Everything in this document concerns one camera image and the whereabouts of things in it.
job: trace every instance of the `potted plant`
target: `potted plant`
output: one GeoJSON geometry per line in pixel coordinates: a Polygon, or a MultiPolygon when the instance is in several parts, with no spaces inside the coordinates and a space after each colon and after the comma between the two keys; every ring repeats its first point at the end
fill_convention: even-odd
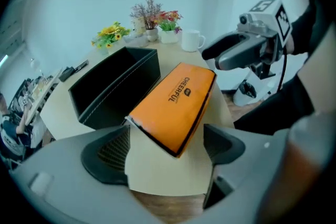
{"type": "Polygon", "coordinates": [[[130,29],[122,27],[119,22],[114,22],[113,25],[104,27],[101,32],[98,32],[91,44],[104,55],[108,53],[109,48],[112,48],[118,40],[128,35],[130,31],[130,29]]]}
{"type": "Polygon", "coordinates": [[[155,4],[154,0],[146,0],[146,6],[143,4],[136,4],[132,7],[132,18],[142,17],[144,20],[147,38],[149,41],[158,39],[157,23],[155,23],[156,15],[160,12],[162,4],[155,4]]]}
{"type": "Polygon", "coordinates": [[[157,23],[161,31],[161,42],[164,44],[177,43],[178,37],[177,33],[182,29],[177,25],[177,21],[180,20],[182,16],[178,14],[177,10],[172,12],[160,12],[157,14],[155,23],[157,23]]]}

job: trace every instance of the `wooden table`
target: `wooden table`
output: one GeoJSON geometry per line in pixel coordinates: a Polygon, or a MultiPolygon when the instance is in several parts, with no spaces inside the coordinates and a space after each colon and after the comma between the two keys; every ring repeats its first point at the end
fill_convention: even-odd
{"type": "MultiPolygon", "coordinates": [[[[185,52],[178,44],[151,43],[147,48],[158,50],[161,78],[178,63],[185,62],[207,68],[199,52],[185,52]]],[[[92,131],[78,122],[69,88],[93,66],[107,56],[92,51],[89,64],[64,83],[60,82],[41,111],[41,118],[55,139],[92,131]]],[[[207,192],[212,164],[203,146],[203,124],[215,123],[234,127],[223,95],[216,85],[208,108],[194,137],[180,159],[173,158],[145,134],[131,127],[131,149],[126,159],[125,173],[130,189],[148,194],[167,196],[197,195],[207,192]]]]}
{"type": "Polygon", "coordinates": [[[31,108],[28,111],[27,119],[25,124],[29,125],[32,119],[34,118],[37,109],[40,107],[41,103],[44,101],[44,98],[46,97],[48,91],[50,88],[54,85],[55,81],[58,79],[58,77],[61,75],[62,70],[59,69],[55,74],[53,74],[53,78],[43,87],[42,92],[39,93],[37,99],[32,104],[31,108]]]}

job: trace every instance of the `black cable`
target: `black cable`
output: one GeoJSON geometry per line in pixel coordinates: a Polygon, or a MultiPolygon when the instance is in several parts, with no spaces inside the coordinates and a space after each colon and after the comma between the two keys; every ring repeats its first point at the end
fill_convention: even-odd
{"type": "Polygon", "coordinates": [[[277,92],[279,92],[280,89],[281,89],[283,78],[284,78],[285,72],[286,72],[286,65],[287,65],[287,49],[286,49],[286,46],[284,46],[284,53],[283,54],[285,55],[285,58],[284,58],[284,61],[283,61],[284,63],[283,63],[283,67],[282,67],[282,73],[281,73],[281,78],[280,78],[280,82],[279,82],[277,92]]]}

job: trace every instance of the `black box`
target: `black box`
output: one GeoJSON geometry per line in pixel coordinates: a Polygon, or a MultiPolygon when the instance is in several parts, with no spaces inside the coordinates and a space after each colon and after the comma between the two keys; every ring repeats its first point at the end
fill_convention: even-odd
{"type": "Polygon", "coordinates": [[[95,130],[120,125],[159,80],[157,56],[123,47],[94,66],[69,89],[78,121],[95,130]]]}

